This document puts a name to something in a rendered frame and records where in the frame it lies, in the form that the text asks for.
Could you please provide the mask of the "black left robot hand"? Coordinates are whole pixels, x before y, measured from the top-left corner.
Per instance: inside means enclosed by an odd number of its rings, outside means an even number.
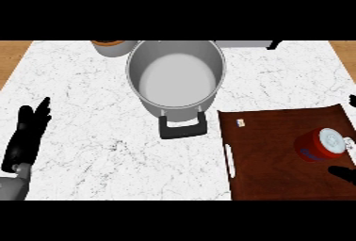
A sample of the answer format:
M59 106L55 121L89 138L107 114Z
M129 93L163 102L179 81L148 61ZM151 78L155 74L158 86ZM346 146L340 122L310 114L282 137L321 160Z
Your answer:
M49 104L50 98L46 97L36 109L28 105L19 107L16 129L2 164L2 170L8 173L15 173L15 167L21 164L36 162L42 136L52 119Z

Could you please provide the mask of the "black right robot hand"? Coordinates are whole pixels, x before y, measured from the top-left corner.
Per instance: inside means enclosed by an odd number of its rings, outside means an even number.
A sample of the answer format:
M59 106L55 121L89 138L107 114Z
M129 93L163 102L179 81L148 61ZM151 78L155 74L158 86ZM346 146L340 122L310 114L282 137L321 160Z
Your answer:
M349 104L356 108L356 95L349 95ZM340 166L331 166L328 172L346 180L349 183L356 185L356 169L349 169Z

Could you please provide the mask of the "red can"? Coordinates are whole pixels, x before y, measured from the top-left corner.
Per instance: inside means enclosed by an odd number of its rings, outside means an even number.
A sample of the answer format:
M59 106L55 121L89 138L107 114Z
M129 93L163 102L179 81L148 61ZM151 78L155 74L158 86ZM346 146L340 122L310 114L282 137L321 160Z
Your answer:
M344 138L337 130L321 127L297 137L294 148L306 162L337 159L346 152Z

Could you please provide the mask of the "brown wooden tray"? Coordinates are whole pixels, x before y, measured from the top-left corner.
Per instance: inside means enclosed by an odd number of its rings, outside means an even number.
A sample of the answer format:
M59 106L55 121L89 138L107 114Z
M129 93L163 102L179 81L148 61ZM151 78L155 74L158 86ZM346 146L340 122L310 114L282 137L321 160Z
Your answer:
M231 198L242 200L356 200L356 185L328 172L355 169L350 156L306 162L296 139L328 127L356 141L356 130L336 104L321 108L219 114Z

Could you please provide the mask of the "grey metal pot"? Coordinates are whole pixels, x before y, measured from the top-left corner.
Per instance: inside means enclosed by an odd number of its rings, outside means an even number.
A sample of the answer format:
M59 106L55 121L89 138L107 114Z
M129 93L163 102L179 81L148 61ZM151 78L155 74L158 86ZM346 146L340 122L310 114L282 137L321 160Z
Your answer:
M158 118L163 139L207 134L206 110L226 77L226 58L211 40L142 40L129 56L130 88Z

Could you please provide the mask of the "grey cup with orange rim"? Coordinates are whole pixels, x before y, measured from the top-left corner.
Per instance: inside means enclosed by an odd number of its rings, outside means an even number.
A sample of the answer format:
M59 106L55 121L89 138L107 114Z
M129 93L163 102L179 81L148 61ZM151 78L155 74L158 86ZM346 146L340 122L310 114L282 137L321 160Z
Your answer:
M124 56L138 44L136 40L92 41L95 49L102 56Z

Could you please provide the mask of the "grey flat appliance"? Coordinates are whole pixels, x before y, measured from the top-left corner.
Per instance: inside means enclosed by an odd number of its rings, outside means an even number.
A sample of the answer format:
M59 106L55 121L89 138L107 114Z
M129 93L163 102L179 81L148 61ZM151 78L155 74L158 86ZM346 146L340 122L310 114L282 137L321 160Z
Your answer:
M222 48L266 48L273 50L281 40L216 40Z

